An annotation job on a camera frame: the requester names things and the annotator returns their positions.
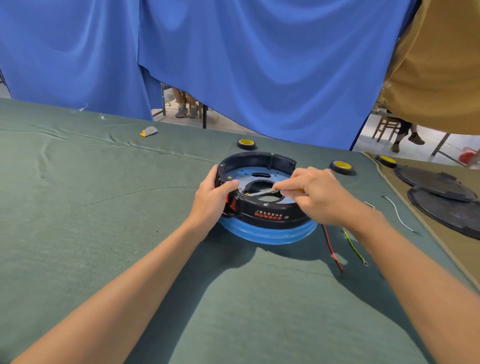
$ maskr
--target yellow-green ground wire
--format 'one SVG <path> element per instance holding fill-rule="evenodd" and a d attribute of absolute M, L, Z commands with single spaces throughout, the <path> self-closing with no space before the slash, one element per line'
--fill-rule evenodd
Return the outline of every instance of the yellow-green ground wire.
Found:
<path fill-rule="evenodd" d="M 355 248 L 355 246 L 353 245 L 352 243 L 352 240 L 350 239 L 350 236 L 348 235 L 347 233 L 347 230 L 345 230 L 345 228 L 342 229 L 343 233 L 345 234 L 345 236 L 347 237 L 348 239 L 348 242 L 350 243 L 350 246 L 352 247 L 353 251 L 359 256 L 359 258 L 361 259 L 361 261 L 363 262 L 363 265 L 368 267 L 368 262 L 363 258 L 363 256 L 361 256 L 361 254 L 359 253 L 359 251 L 357 250 L 357 248 Z"/>

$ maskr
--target hand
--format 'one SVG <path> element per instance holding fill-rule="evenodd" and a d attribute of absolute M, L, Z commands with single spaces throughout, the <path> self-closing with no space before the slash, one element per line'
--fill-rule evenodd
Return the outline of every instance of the hand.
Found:
<path fill-rule="evenodd" d="M 353 197 L 331 170 L 297 168 L 288 180 L 273 188 L 293 200 L 311 219 L 321 224 L 354 229 L 375 210 Z"/>
<path fill-rule="evenodd" d="M 239 181 L 228 181 L 215 188 L 217 165 L 214 165 L 195 193 L 192 211 L 186 222 L 205 236 L 222 216 L 227 195 L 236 190 Z"/>

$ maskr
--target right hand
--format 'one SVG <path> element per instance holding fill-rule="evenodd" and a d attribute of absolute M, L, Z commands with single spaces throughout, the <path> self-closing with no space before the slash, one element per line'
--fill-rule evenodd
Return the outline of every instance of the right hand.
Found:
<path fill-rule="evenodd" d="M 297 168 L 289 179 L 275 183 L 273 188 L 293 199 L 320 224 L 354 229 L 375 211 L 343 188 L 331 170 Z"/>

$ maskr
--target tan fabric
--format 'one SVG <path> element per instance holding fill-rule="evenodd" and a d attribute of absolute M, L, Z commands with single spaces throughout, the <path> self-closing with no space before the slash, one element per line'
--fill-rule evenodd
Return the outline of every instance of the tan fabric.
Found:
<path fill-rule="evenodd" d="M 446 166 L 443 164 L 422 162 L 418 160 L 409 160 L 409 159 L 400 159 L 395 158 L 397 163 L 402 165 L 408 165 L 417 168 L 423 168 L 433 172 L 445 172 L 452 176 L 457 177 L 457 179 L 462 182 L 465 186 L 472 189 L 477 195 L 480 195 L 480 170 L 470 170 L 460 166 Z M 392 186 L 408 201 L 407 192 L 411 188 L 410 185 L 403 182 L 399 179 L 393 172 L 393 169 L 385 167 L 384 165 L 378 163 L 382 174 L 388 179 Z M 462 235 L 459 232 L 456 232 L 431 217 L 425 215 L 419 209 L 413 206 L 409 202 L 409 206 L 416 210 L 419 215 L 422 217 L 423 221 L 430 227 L 430 229 L 438 236 L 442 244 L 444 244 L 449 252 L 461 263 L 461 269 L 465 269 L 472 282 L 476 287 L 480 287 L 480 241 L 469 238 L 468 236 Z"/>
<path fill-rule="evenodd" d="M 480 135 L 480 0 L 423 0 L 379 103 L 421 126 Z"/>

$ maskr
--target wire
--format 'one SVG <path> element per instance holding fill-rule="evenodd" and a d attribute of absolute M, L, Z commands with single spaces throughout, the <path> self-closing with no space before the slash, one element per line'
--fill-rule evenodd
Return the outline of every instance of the wire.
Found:
<path fill-rule="evenodd" d="M 326 228 L 326 226 L 325 226 L 324 224 L 322 224 L 322 226 L 323 226 L 323 228 L 324 228 L 325 237 L 327 238 L 328 247 L 330 248 L 330 252 L 332 253 L 333 259 L 335 259 L 336 265 L 338 265 L 338 267 L 340 268 L 340 271 L 341 271 L 342 274 L 343 274 L 343 272 L 344 272 L 343 267 L 342 267 L 342 265 L 340 264 L 340 262 L 338 261 L 336 255 L 335 255 L 335 253 L 334 253 L 334 251 L 333 251 L 333 249 L 332 249 L 332 245 L 331 245 L 331 243 L 330 243 L 330 238 L 328 237 L 327 228 Z"/>
<path fill-rule="evenodd" d="M 347 233 L 347 230 L 345 230 L 345 228 L 342 228 L 342 231 L 344 232 L 344 234 L 346 235 L 347 239 L 348 239 L 348 242 L 350 243 L 350 246 L 352 247 L 353 251 L 355 253 L 357 253 L 357 255 L 359 256 L 359 258 L 361 259 L 361 261 L 363 262 L 363 265 L 368 267 L 368 262 L 363 258 L 363 256 L 361 256 L 361 254 L 359 253 L 359 251 L 357 250 L 357 248 L 355 248 L 355 246 L 353 245 L 352 243 L 352 240 L 350 239 L 350 236 L 348 235 Z"/>
<path fill-rule="evenodd" d="M 400 218 L 400 215 L 398 214 L 398 210 L 396 209 L 396 205 L 393 203 L 393 201 L 392 201 L 391 199 L 389 199 L 389 198 L 388 198 L 387 196 L 385 196 L 384 194 L 381 194 L 380 196 L 383 197 L 383 198 L 385 198 L 385 199 L 387 199 L 388 201 L 390 201 L 390 203 L 393 205 L 393 207 L 394 207 L 394 209 L 395 209 L 396 216 L 398 217 L 398 220 L 401 222 L 401 224 L 402 224 L 403 226 L 405 226 L 405 227 L 406 227 L 408 230 L 410 230 L 412 233 L 421 236 L 421 234 L 420 234 L 418 231 L 415 231 L 415 230 L 409 228 L 407 225 L 405 225 L 405 224 L 403 223 L 402 219 Z"/>

